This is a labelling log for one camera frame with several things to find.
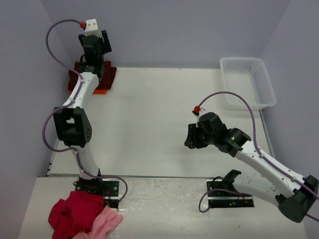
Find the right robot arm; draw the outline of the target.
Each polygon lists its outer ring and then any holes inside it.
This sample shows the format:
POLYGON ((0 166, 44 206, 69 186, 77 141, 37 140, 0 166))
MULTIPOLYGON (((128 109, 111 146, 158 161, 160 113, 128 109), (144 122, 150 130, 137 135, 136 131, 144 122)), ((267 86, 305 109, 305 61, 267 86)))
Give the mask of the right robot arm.
POLYGON ((197 121, 189 124, 184 145, 200 149, 213 145, 254 170, 258 177, 244 176, 231 170, 223 179, 224 191, 246 194, 276 206, 289 220, 301 223, 317 199, 319 181, 285 167, 254 144, 249 135, 238 128, 227 128, 220 117, 203 109, 192 112, 197 121))

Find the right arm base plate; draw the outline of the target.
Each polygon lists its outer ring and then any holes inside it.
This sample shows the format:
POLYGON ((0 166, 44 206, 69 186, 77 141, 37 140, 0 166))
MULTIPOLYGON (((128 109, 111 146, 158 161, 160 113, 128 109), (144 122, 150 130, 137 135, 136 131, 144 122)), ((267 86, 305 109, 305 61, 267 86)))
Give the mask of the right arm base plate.
MULTIPOLYGON (((217 177, 216 179, 206 181, 207 190, 212 189, 226 189, 223 185, 223 179, 217 177)), ((255 207, 253 197, 245 195, 243 197, 223 191, 210 192, 208 195, 208 205, 210 208, 253 208, 255 207)))

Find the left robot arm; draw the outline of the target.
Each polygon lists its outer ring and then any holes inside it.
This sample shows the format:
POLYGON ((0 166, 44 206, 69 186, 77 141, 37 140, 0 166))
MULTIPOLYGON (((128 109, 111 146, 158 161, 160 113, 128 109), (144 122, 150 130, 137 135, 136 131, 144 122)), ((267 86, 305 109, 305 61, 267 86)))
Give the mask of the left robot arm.
POLYGON ((55 108, 53 118, 58 139, 72 150, 76 159, 79 178, 101 179, 90 147, 92 127, 85 108, 105 74, 104 54, 111 52, 112 48, 105 30, 101 31, 100 36, 86 32, 79 35, 79 40, 84 50, 80 76, 63 109, 55 108))

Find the dark red t-shirt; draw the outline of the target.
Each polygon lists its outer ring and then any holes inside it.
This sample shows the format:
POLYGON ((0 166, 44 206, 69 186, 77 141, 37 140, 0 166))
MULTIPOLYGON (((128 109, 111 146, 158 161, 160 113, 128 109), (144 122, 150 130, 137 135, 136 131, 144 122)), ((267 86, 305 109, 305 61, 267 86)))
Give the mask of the dark red t-shirt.
MULTIPOLYGON (((111 61, 105 61, 104 67, 105 67, 104 75, 96 89, 110 90, 112 87, 113 81, 115 79, 117 68, 112 66, 111 61)), ((69 73, 68 89, 73 90, 77 83, 78 75, 72 71, 69 71, 68 73, 69 73)))

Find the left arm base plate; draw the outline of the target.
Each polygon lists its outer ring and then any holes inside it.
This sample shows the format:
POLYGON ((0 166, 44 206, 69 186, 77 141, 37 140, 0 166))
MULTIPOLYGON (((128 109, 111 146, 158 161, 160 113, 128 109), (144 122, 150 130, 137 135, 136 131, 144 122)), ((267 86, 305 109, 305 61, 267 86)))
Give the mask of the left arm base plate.
POLYGON ((78 178, 73 185, 77 191, 102 196, 105 199, 105 206, 112 209, 119 208, 119 181, 78 178))

